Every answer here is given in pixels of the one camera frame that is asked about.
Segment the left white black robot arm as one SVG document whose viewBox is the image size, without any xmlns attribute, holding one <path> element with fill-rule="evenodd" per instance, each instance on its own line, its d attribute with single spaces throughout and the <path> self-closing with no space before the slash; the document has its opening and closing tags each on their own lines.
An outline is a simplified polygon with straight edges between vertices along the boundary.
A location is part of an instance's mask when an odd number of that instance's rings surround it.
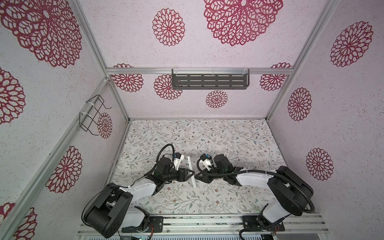
<svg viewBox="0 0 384 240">
<path fill-rule="evenodd" d="M 195 175 L 193 170 L 179 167 L 184 156 L 176 156 L 174 159 L 160 158 L 144 178 L 132 186 L 107 184 L 84 208 L 81 215 L 83 224 L 106 239 L 129 229 L 153 232 L 155 226 L 150 222 L 149 212 L 133 203 L 157 194 L 166 183 L 186 182 Z"/>
</svg>

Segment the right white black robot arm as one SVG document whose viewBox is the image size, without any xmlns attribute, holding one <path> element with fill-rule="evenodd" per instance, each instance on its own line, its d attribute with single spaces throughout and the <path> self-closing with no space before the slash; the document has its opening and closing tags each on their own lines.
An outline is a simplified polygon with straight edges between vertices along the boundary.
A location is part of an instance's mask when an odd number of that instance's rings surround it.
<svg viewBox="0 0 384 240">
<path fill-rule="evenodd" d="M 276 171 L 246 170 L 233 166 L 223 154 L 214 158 L 203 154 L 197 160 L 197 169 L 199 173 L 196 179 L 207 184 L 215 179 L 223 179 L 233 186 L 251 186 L 271 191 L 275 200 L 259 214 L 261 225 L 279 223 L 290 215 L 315 212 L 312 202 L 314 190 L 286 166 L 280 166 Z"/>
</svg>

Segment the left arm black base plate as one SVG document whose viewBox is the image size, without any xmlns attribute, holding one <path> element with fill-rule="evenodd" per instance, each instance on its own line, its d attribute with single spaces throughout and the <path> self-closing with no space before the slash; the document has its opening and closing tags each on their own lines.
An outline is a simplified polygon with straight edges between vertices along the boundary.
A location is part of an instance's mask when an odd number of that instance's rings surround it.
<svg viewBox="0 0 384 240">
<path fill-rule="evenodd" d="M 163 231 L 164 217 L 149 216 L 138 227 L 122 228 L 122 233 L 161 233 Z"/>
</svg>

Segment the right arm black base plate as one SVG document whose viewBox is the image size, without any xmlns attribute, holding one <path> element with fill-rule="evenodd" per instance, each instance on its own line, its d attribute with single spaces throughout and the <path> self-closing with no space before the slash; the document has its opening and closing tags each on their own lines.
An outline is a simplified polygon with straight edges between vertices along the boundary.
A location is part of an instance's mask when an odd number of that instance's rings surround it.
<svg viewBox="0 0 384 240">
<path fill-rule="evenodd" d="M 282 221 L 279 223 L 270 223 L 263 216 L 247 215 L 242 216 L 243 227 L 246 232 L 283 232 L 285 226 Z"/>
</svg>

